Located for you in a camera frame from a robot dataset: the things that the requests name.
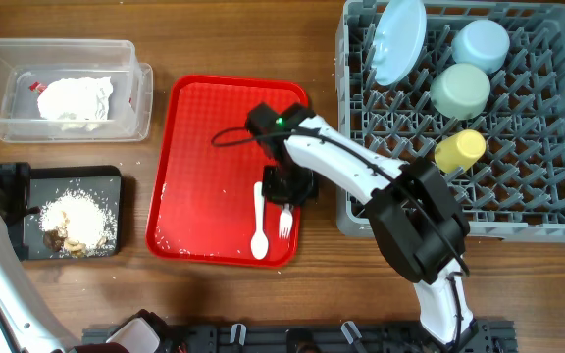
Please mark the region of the yellow plastic cup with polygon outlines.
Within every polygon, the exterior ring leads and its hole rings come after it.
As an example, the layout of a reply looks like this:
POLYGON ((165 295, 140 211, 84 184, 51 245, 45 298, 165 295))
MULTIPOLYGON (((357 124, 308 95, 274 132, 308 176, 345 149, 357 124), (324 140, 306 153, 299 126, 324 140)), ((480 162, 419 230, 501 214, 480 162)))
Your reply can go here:
POLYGON ((440 142, 435 149, 435 162, 444 173, 470 169, 487 150, 484 137, 472 129, 462 130, 440 142))

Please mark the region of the large light blue plate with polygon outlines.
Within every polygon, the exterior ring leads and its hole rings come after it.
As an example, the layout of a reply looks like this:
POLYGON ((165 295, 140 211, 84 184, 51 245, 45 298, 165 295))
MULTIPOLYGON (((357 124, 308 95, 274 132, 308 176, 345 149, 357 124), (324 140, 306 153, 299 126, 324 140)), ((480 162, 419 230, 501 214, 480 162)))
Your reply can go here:
POLYGON ((422 51, 427 15, 422 0, 391 0, 379 19, 373 46, 376 82, 388 86, 404 79, 422 51))

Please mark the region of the food scraps and rice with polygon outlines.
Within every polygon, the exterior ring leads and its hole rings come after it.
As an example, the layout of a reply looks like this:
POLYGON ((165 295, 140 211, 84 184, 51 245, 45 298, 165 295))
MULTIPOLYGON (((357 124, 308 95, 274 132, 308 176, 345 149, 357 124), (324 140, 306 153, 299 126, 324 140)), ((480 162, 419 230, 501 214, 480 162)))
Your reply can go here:
POLYGON ((117 249, 118 219, 106 203, 67 189, 40 208, 43 243, 61 257, 108 256, 117 249))

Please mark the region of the white napkin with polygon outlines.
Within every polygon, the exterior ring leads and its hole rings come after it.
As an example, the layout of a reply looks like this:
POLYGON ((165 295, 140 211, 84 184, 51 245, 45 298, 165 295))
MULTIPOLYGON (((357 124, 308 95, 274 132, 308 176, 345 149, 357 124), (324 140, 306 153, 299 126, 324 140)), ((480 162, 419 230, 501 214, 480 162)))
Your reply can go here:
POLYGON ((108 76, 63 78, 38 95, 37 107, 42 119, 60 123, 61 130, 93 131, 108 120, 113 91, 108 76))

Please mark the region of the white plastic fork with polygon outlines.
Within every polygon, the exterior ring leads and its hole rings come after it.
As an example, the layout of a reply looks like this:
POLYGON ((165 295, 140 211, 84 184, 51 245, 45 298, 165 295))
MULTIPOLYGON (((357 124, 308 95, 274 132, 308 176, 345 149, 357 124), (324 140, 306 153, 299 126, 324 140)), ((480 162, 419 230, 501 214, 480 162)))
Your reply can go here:
POLYGON ((291 212, 291 206, 289 204, 285 204, 282 208, 279 219, 279 239, 289 239, 292 226, 293 215, 291 212))

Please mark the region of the light green bowl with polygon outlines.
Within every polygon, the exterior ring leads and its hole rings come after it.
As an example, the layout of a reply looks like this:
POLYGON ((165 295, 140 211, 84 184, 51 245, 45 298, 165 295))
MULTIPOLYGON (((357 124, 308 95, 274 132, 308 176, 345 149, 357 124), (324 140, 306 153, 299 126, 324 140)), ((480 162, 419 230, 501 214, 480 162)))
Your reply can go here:
POLYGON ((445 69, 433 81, 433 106, 447 118, 469 120, 485 108, 490 95, 488 75, 478 67, 460 63, 445 69))

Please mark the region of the small light blue saucer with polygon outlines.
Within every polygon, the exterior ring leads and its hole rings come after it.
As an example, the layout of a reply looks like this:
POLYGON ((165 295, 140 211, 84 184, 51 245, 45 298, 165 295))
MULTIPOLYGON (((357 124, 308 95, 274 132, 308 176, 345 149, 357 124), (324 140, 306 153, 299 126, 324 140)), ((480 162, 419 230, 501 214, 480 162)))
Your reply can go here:
POLYGON ((508 32, 491 20, 467 24, 453 38, 452 57, 456 63, 467 63, 490 75, 503 65, 509 51, 508 32))

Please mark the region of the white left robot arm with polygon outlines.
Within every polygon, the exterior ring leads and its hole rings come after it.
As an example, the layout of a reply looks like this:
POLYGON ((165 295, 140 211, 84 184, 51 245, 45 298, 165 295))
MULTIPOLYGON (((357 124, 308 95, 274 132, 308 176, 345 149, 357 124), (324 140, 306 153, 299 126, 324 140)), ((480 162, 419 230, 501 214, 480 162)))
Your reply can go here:
POLYGON ((22 203, 17 192, 0 188, 0 352, 156 352, 159 333, 141 312, 100 343, 83 343, 48 308, 10 242, 7 202, 22 203))

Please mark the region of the red snack wrapper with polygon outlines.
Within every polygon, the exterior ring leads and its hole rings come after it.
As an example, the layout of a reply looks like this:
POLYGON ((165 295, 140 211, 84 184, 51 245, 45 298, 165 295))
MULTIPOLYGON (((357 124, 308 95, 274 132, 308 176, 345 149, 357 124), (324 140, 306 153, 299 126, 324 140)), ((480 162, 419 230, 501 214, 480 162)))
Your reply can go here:
POLYGON ((47 86, 45 84, 42 84, 40 82, 35 82, 33 85, 31 85, 28 89, 33 92, 36 93, 38 95, 40 95, 45 89, 47 88, 47 86))

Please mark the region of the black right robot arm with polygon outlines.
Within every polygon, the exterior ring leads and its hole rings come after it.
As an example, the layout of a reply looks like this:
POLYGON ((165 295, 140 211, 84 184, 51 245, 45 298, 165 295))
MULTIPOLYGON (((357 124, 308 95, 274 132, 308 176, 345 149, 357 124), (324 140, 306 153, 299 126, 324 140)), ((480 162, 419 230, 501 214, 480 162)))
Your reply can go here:
POLYGON ((301 206, 317 196, 318 176, 347 191, 363 206, 386 261, 413 283, 422 327, 445 348, 462 349, 474 320, 462 284, 470 226, 438 168, 373 152, 299 103, 281 113, 261 103, 245 127, 275 161, 264 171, 265 199, 301 206))

